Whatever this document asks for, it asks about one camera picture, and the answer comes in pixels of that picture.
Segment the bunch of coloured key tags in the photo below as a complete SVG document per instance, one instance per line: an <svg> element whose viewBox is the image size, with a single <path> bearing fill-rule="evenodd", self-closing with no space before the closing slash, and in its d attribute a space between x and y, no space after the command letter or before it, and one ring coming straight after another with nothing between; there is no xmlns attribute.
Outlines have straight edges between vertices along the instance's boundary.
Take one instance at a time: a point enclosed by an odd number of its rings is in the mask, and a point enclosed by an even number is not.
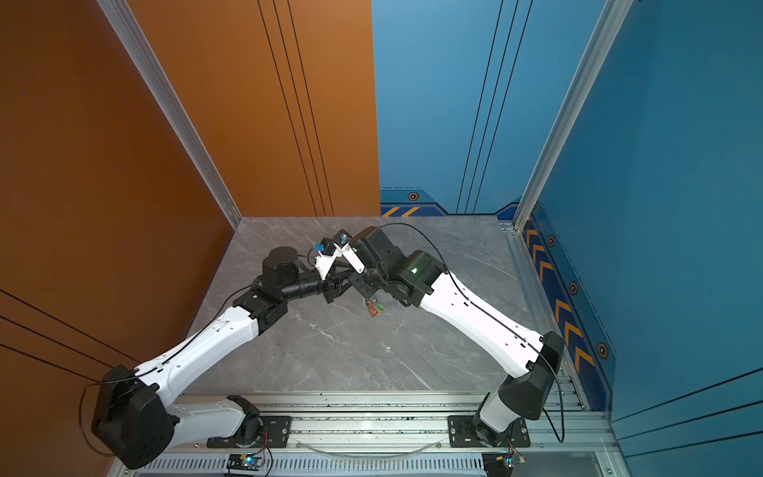
<svg viewBox="0 0 763 477"><path fill-rule="evenodd" d="M367 312L369 313L369 316L376 317L380 313L385 311L385 306L379 302L379 300L375 298L370 298L365 300L365 306L367 308Z"/></svg>

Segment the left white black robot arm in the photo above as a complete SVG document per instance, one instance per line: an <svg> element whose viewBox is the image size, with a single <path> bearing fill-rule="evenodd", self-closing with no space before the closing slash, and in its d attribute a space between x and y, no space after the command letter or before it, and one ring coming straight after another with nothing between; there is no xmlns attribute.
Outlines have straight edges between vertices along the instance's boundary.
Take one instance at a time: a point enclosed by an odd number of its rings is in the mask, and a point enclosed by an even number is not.
<svg viewBox="0 0 763 477"><path fill-rule="evenodd" d="M365 269L349 247L319 254L308 268L294 248L275 248L262 273L202 330L134 369L117 366L97 385L91 433L125 466L145 466L167 448L204 439L234 446L258 443L260 411L241 396L206 405L176 399L208 369L268 330L290 301L342 295L354 273Z"/></svg>

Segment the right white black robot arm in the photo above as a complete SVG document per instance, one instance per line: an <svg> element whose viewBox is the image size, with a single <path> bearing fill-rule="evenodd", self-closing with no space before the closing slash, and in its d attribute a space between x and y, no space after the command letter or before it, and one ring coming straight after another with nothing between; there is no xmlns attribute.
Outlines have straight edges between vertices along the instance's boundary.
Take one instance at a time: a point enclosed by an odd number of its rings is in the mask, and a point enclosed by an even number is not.
<svg viewBox="0 0 763 477"><path fill-rule="evenodd" d="M481 403L473 425L481 443L497 447L518 419L537 421L558 384L564 340L526 328L471 291L442 254L405 254L382 227L369 227L341 246L360 286L383 290L404 306L423 309L458 329L488 353L507 377Z"/></svg>

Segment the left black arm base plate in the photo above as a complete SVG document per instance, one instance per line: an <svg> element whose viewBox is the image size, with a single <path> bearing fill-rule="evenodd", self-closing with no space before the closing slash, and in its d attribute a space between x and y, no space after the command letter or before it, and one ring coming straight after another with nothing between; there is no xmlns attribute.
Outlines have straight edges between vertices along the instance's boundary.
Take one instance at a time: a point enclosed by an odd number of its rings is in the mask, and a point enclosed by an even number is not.
<svg viewBox="0 0 763 477"><path fill-rule="evenodd" d="M292 417L288 415L261 415L258 419L246 417L240 429L230 437L212 437L208 448L282 449L288 445Z"/></svg>

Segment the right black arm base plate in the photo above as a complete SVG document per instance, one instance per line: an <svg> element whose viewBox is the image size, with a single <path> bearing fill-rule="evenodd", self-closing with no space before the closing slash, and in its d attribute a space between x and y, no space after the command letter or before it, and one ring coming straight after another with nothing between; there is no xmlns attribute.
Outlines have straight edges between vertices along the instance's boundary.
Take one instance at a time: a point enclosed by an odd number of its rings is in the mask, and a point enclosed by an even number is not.
<svg viewBox="0 0 763 477"><path fill-rule="evenodd" d="M472 415L451 415L447 417L448 437L453 448L491 447L491 448L528 448L531 439L526 421L519 417L504 431L499 432L488 427Z"/></svg>

